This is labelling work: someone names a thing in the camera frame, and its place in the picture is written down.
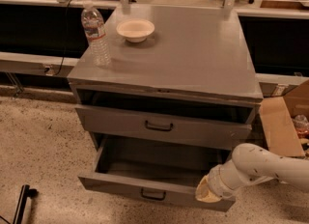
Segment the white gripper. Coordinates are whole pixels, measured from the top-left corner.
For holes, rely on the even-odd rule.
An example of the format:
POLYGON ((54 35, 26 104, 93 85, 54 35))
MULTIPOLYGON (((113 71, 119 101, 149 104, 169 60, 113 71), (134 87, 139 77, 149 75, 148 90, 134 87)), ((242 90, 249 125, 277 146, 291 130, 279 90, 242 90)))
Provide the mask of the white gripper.
POLYGON ((221 199, 232 198, 238 183, 236 167, 231 163, 219 164, 200 180, 195 191, 195 198, 205 203, 216 203, 221 199))

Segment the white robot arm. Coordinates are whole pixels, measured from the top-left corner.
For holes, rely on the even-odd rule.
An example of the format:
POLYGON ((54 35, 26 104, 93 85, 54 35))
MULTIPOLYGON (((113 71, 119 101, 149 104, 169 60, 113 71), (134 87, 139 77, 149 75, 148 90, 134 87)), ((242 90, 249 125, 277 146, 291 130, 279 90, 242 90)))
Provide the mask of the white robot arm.
POLYGON ((309 160, 274 154, 254 144, 236 146, 232 157, 211 168, 199 182, 195 198, 206 203, 231 199, 243 187, 277 179, 309 190, 309 160))

